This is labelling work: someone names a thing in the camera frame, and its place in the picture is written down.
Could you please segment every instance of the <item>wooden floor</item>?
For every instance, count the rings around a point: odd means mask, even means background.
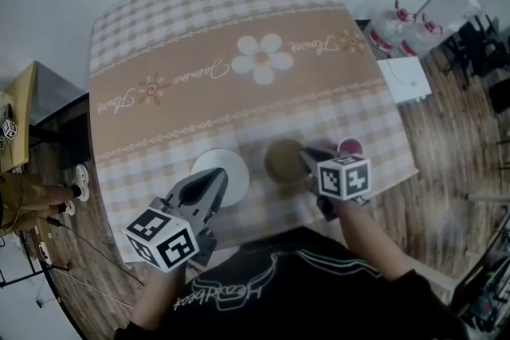
[[[510,145],[496,146],[506,139],[505,117],[496,119],[486,96],[488,81],[472,79],[471,88],[461,88],[457,73],[443,75],[448,64],[435,52],[422,62],[433,95],[416,104],[399,108],[410,140],[419,174],[378,196],[367,205],[375,220],[410,256],[452,277],[462,275],[469,266],[468,252],[484,249],[502,218],[496,206],[469,204],[467,193],[508,194],[510,171],[497,167],[510,161]],[[88,111],[88,103],[74,107],[49,123],[59,124]],[[41,144],[30,151],[29,172],[40,173],[46,184],[70,183],[72,173],[58,165],[59,147]],[[75,217],[63,222],[121,264],[101,201],[93,162],[91,199],[78,205]],[[324,230],[324,223],[316,228]],[[41,226],[46,234],[48,226]],[[58,262],[73,263],[73,276],[98,287],[109,295],[134,304],[139,285],[82,240],[63,228],[51,227],[51,253]],[[332,235],[336,229],[328,228]],[[133,270],[144,280],[143,266]],[[66,305],[87,338],[112,338],[115,328],[125,326],[130,309],[96,291],[52,272],[59,290],[70,296],[74,306]]]

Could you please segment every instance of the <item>shoe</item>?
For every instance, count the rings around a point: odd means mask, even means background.
[[[90,190],[88,189],[88,170],[84,165],[76,165],[73,184],[80,187],[81,194],[77,197],[80,201],[88,201]]]
[[[65,202],[65,211],[64,214],[68,214],[71,217],[77,213],[77,207],[74,204],[73,200],[67,200]]]

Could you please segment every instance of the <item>white plate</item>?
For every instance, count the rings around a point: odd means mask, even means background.
[[[249,186],[249,172],[245,161],[231,150],[213,149],[200,156],[191,169],[191,174],[202,170],[221,167],[229,178],[222,207],[238,203],[245,195]]]

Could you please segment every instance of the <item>black shirt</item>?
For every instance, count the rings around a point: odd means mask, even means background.
[[[246,245],[190,281],[156,333],[130,323],[116,339],[230,337],[239,328],[307,337],[467,338],[463,323],[416,272],[389,283],[341,244],[300,228]]]

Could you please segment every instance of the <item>plastic bottle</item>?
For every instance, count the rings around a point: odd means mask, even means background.
[[[368,23],[364,35],[376,57],[385,58],[391,50],[402,42],[405,26],[416,21],[416,15],[400,8],[395,1],[394,10],[385,10]]]
[[[424,57],[439,42],[443,29],[422,15],[422,23],[403,30],[403,39],[394,47],[391,57]]]

